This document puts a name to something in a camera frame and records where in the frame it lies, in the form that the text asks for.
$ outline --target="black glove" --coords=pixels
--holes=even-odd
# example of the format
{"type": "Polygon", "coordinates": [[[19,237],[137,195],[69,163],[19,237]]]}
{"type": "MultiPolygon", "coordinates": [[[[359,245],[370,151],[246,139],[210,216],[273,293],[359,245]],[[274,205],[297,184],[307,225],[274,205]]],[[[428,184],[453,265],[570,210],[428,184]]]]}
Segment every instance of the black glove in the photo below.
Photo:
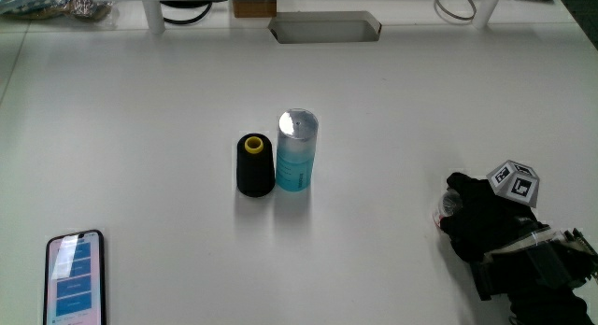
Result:
{"type": "MultiPolygon", "coordinates": [[[[441,219],[440,228],[464,261],[482,261],[485,252],[548,227],[537,221],[530,207],[495,195],[488,180],[454,173],[447,183],[461,196],[463,208],[441,219]]],[[[568,288],[552,290],[532,284],[507,295],[521,324],[592,325],[585,302],[568,288]]]]}
{"type": "Polygon", "coordinates": [[[530,207],[495,195],[488,180],[454,173],[447,183],[461,196],[463,209],[441,219],[440,229],[464,261],[481,261],[485,252],[545,227],[530,207]]]}

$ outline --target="phone screen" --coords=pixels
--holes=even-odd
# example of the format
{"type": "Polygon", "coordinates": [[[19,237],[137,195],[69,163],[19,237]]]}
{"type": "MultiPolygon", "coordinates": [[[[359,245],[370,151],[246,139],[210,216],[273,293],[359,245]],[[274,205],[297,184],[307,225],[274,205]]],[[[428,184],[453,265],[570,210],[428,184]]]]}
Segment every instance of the phone screen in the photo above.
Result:
{"type": "Polygon", "coordinates": [[[102,242],[98,231],[49,241],[44,324],[104,324],[102,242]]]}

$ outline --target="black cable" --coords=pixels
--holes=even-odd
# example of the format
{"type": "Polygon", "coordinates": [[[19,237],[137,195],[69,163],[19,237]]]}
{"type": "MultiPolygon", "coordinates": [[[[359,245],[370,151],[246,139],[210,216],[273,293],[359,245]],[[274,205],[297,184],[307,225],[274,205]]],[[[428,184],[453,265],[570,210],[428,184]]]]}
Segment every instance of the black cable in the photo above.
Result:
{"type": "Polygon", "coordinates": [[[450,11],[448,11],[447,9],[445,9],[445,7],[443,7],[442,4],[440,4],[439,0],[434,0],[434,4],[438,5],[438,7],[440,7],[440,9],[443,10],[450,17],[452,17],[454,19],[457,19],[457,20],[460,20],[460,21],[472,21],[474,19],[474,17],[476,16],[476,13],[477,13],[476,5],[474,4],[473,0],[467,0],[467,2],[469,2],[469,5],[474,10],[474,14],[472,14],[471,17],[457,16],[456,14],[451,13],[450,11]]]}
{"type": "Polygon", "coordinates": [[[197,8],[197,7],[206,7],[199,16],[195,18],[191,18],[186,21],[175,21],[168,18],[164,18],[165,22],[171,23],[173,25],[190,25],[202,20],[207,13],[212,9],[213,3],[219,3],[225,1],[161,1],[160,3],[166,5],[167,7],[175,7],[175,8],[197,8]]]}

